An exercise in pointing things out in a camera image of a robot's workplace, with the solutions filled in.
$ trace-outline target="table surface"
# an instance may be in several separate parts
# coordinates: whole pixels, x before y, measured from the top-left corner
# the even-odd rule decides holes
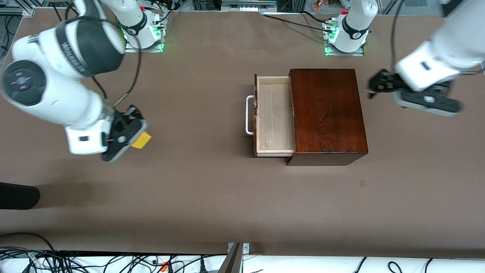
[[[485,77],[456,80],[465,111],[454,118],[402,109],[389,94],[367,100],[367,79],[389,68],[391,22],[375,18],[365,57],[338,57],[324,55],[321,32],[258,13],[181,13],[120,106],[138,106],[153,138],[114,164],[70,154],[62,126],[0,100],[0,179],[43,194],[37,209],[1,211],[1,232],[37,232],[70,250],[223,252],[244,241],[273,255],[484,257]],[[441,22],[400,17],[397,57]],[[39,9],[17,37],[56,23]],[[136,58],[97,77],[111,100],[131,84]],[[291,68],[356,70],[368,155],[346,167],[253,157],[244,100],[254,74]]]

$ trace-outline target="wooden box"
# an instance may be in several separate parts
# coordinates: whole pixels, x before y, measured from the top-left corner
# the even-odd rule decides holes
[[[345,166],[368,153],[353,69],[255,75],[254,99],[257,157],[286,157],[289,166]]]

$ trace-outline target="drawer handle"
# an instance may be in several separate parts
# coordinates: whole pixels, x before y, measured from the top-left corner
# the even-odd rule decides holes
[[[248,118],[248,114],[249,114],[249,100],[250,99],[254,99],[254,95],[251,95],[251,96],[247,96],[246,98],[246,134],[252,136],[254,135],[254,132],[250,132],[249,131],[249,118]]]

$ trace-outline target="black circular joint cover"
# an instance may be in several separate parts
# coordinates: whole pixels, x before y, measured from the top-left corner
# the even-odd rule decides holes
[[[18,103],[36,105],[46,90],[46,75],[36,63],[16,61],[3,73],[3,89],[7,96]]]

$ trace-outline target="black cylinder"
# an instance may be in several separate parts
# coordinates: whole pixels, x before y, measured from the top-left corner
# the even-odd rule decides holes
[[[40,198],[36,187],[0,182],[0,209],[29,209]]]

